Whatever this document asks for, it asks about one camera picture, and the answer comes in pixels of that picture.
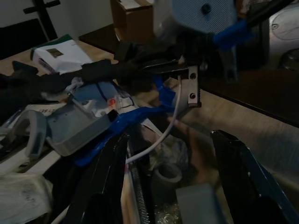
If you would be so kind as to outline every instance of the gray tape roll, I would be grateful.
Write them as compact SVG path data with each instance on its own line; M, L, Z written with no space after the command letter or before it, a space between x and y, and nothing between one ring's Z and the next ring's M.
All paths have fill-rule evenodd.
M176 188L182 179L182 172L175 164L161 164L155 168L151 191L156 205L176 201Z

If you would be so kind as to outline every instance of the metal spring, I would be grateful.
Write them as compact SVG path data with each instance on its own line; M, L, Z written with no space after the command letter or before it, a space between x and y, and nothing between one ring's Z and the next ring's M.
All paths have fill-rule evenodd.
M128 154L128 158L132 157L129 142L128 142L128 146L127 146L127 154ZM135 162L130 163L129 166L131 167L130 171L132 174L132 180L133 180L135 196L136 196L136 200L137 200L137 207L138 207L138 213L139 213L139 217L140 217L140 223L141 224L150 224L150 217L149 217L149 213L147 211L145 201L143 198L143 191L142 191L141 184L140 184L139 173L138 173L137 168L135 167Z

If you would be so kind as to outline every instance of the blue plastic part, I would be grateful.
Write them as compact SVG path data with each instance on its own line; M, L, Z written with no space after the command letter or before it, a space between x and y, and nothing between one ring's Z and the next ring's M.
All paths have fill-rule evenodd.
M214 45L222 50L231 49L236 44L254 37L247 27L246 20L241 20L213 37Z
M122 113L121 115L119 115L111 123L109 129L107 130L107 135L105 136L103 141L99 142L94 149L92 149L82 158L75 160L75 165L83 167L89 164L111 137L122 133L129 125L141 123L150 115L174 111L172 102L176 95L175 92L163 85L163 81L160 76L154 76L154 82L159 91L159 100L161 102L161 105L155 108L140 107L133 111Z

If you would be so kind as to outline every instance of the white wall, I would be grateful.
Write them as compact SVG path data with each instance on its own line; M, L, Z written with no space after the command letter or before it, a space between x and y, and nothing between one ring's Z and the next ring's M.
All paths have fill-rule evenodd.
M113 23L109 0L60 0L61 5L48 8L58 37L73 38ZM24 14L31 0L0 0L0 27L38 18L37 13Z

